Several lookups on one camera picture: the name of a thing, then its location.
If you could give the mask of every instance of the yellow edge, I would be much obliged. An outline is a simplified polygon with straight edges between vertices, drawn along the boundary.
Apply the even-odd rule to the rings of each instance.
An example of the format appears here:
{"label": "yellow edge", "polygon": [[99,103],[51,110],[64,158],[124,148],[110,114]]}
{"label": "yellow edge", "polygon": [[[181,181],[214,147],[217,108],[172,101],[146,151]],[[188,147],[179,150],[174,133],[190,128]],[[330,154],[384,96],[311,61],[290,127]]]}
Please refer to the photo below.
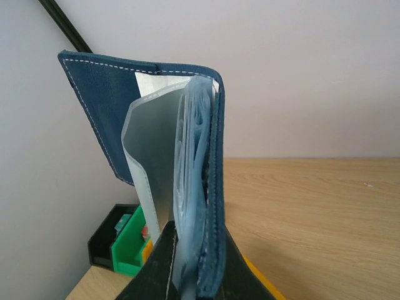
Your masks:
{"label": "yellow edge", "polygon": [[250,260],[247,259],[246,256],[243,256],[244,261],[247,266],[253,272],[253,274],[261,281],[261,283],[267,288],[267,290],[275,297],[276,300],[286,300],[286,298],[274,287],[274,285],[266,279],[266,277],[258,271],[258,269],[252,264]]}

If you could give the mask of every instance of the white stitching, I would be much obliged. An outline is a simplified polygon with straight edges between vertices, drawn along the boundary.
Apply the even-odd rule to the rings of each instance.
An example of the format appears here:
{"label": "white stitching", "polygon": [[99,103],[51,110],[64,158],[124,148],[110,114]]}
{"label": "white stitching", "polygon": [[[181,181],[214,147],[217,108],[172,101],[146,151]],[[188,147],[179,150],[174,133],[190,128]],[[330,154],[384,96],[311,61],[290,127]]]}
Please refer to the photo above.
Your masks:
{"label": "white stitching", "polygon": [[171,283],[171,276],[173,274],[173,264],[174,264],[174,254],[175,254],[175,240],[176,240],[176,231],[175,231],[175,235],[174,235],[174,247],[172,249],[172,257],[171,257],[171,265],[169,266],[169,275],[168,275],[168,282],[167,282],[167,290],[165,293],[165,300],[167,300],[168,298],[168,291],[169,291],[169,285]]}
{"label": "white stitching", "polygon": [[123,69],[123,70],[129,70],[129,71],[135,71],[135,72],[142,72],[142,73],[149,73],[149,74],[157,74],[160,72],[164,72],[164,73],[188,73],[188,74],[194,74],[194,75],[201,75],[207,78],[212,78],[211,76],[208,75],[204,75],[204,74],[200,74],[200,73],[196,73],[196,72],[188,72],[188,71],[172,71],[172,70],[161,70],[161,71],[146,71],[146,70],[137,70],[137,69],[129,69],[128,67],[121,67],[121,66],[116,66],[113,64],[104,64],[103,62],[94,62],[94,61],[84,61],[83,59],[68,59],[68,58],[64,58],[62,59],[62,61],[64,62],[65,65],[65,61],[76,61],[77,63],[91,63],[91,64],[99,64],[100,66],[107,66],[110,68],[116,68],[116,69]]}
{"label": "white stitching", "polygon": [[106,146],[104,145],[103,140],[101,139],[101,136],[100,136],[100,134],[99,134],[99,131],[98,131],[98,129],[97,129],[97,127],[96,127],[96,125],[95,125],[95,123],[94,123],[94,121],[93,121],[92,116],[90,115],[89,109],[88,109],[88,107],[86,106],[86,103],[83,101],[81,92],[79,91],[78,86],[76,85],[76,83],[75,83],[75,81],[74,81],[74,78],[73,78],[71,72],[69,72],[69,69],[68,69],[68,67],[67,67],[67,64],[65,63],[65,60],[67,60],[67,59],[63,59],[63,60],[62,60],[62,63],[63,63],[64,66],[65,66],[65,69],[66,69],[66,71],[67,71],[67,73],[68,73],[68,75],[69,75],[69,78],[71,78],[71,81],[72,81],[72,83],[74,84],[74,87],[75,87],[76,92],[77,92],[77,94],[78,94],[79,102],[81,102],[81,104],[83,105],[84,110],[86,111],[87,115],[89,116],[90,120],[92,121],[93,128],[94,128],[94,130],[95,130],[97,136],[99,137],[99,140],[100,140],[100,142],[101,142],[101,144],[102,144],[102,146],[103,146],[103,148],[104,148],[104,152],[106,153],[106,156],[107,156],[107,158],[108,158],[108,161],[109,161],[109,163],[110,163],[110,166],[111,166],[112,170],[115,172],[116,176],[117,176],[120,180],[124,181],[125,183],[132,184],[133,182],[129,182],[129,181],[126,181],[125,179],[123,179],[123,178],[118,174],[116,168],[114,167],[113,161],[111,160],[110,155],[109,155],[109,153],[108,153],[108,151],[107,151],[107,148],[106,148]]}

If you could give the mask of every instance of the wooden table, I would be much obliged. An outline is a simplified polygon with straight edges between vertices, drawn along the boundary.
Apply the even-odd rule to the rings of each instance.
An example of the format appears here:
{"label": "wooden table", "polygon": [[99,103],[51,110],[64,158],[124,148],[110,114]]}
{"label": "wooden table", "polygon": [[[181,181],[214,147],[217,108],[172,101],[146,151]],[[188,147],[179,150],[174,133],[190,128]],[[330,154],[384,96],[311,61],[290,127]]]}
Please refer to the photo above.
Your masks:
{"label": "wooden table", "polygon": [[[287,299],[400,299],[400,159],[227,159],[226,224]],[[91,267],[68,300],[130,277]]]}

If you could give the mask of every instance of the blue leather wallet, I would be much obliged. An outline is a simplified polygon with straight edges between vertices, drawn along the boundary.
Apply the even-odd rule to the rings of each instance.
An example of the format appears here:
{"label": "blue leather wallet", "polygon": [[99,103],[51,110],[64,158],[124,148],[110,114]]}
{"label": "blue leather wallet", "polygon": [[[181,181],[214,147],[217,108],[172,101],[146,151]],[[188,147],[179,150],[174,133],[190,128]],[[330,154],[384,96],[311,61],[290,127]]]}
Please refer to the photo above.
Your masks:
{"label": "blue leather wallet", "polygon": [[[195,75],[212,79],[216,92],[211,104],[206,220],[196,294],[213,298],[226,264],[225,93],[221,76],[208,67],[132,61],[82,52],[63,51],[58,59],[116,177],[136,186],[154,242],[172,207],[179,104],[176,97],[182,88],[180,84]],[[156,91],[162,92],[157,101],[151,101]]]}

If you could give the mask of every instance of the wallet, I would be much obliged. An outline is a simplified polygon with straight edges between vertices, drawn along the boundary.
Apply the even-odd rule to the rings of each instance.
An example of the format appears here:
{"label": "wallet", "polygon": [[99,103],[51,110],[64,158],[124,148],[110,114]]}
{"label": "wallet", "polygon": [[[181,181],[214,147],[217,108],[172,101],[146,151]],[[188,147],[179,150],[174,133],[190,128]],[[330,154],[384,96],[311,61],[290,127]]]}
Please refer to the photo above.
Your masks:
{"label": "wallet", "polygon": [[147,263],[118,299],[180,299],[179,291],[170,284],[178,241],[173,221],[174,155],[179,100],[194,76],[212,82],[204,162],[207,201],[196,296],[275,299],[246,266],[224,224],[225,92],[219,73],[203,66],[83,52],[62,51],[58,59],[115,176],[136,187],[155,243]]}

